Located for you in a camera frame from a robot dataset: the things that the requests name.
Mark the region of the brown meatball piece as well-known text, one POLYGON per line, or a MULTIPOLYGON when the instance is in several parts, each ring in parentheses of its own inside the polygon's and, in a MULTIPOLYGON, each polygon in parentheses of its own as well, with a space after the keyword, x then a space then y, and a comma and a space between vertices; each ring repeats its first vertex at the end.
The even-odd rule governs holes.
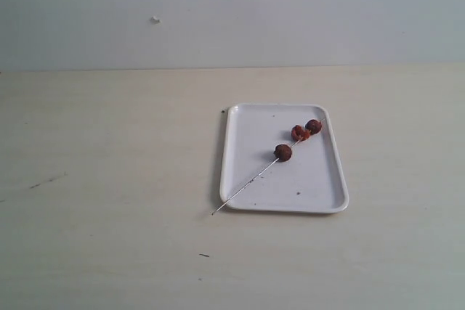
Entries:
POLYGON ((291 146, 287 144, 279 144, 275 147, 273 154, 278 161, 286 162, 291 159, 293 151, 291 146))

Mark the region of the thin wooden skewer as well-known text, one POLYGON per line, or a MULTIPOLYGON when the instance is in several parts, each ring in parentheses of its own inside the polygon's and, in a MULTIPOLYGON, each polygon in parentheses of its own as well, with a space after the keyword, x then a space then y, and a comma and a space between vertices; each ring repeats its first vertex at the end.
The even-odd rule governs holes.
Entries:
MULTIPOLYGON (((323 124, 326 122, 326 119, 320 120, 322 122, 322 127, 323 124)), ((295 147, 298 143, 301 142, 294 142, 291 145, 291 148, 295 147)), ((276 158, 272 160, 268 165, 266 165, 259 173, 257 173, 254 177, 252 177, 250 180, 248 180, 240 189, 238 189, 233 195, 231 195, 229 198, 226 199, 226 201, 223 202, 215 211, 211 213, 211 215, 214 215, 216 212, 219 212, 222 210, 232 199, 234 199, 237 195, 239 195, 242 191, 244 191, 245 188, 247 188, 251 183, 255 181, 255 179, 259 178, 262 174, 264 174, 270 167, 272 167, 275 163, 280 162, 276 158)))

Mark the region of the white plastic tray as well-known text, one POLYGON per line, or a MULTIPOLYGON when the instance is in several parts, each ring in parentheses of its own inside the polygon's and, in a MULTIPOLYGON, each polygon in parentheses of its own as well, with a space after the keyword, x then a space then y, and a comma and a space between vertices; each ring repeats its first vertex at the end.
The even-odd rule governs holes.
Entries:
POLYGON ((226 114, 221 208, 310 214, 347 208, 349 194, 323 107, 239 104, 226 114))

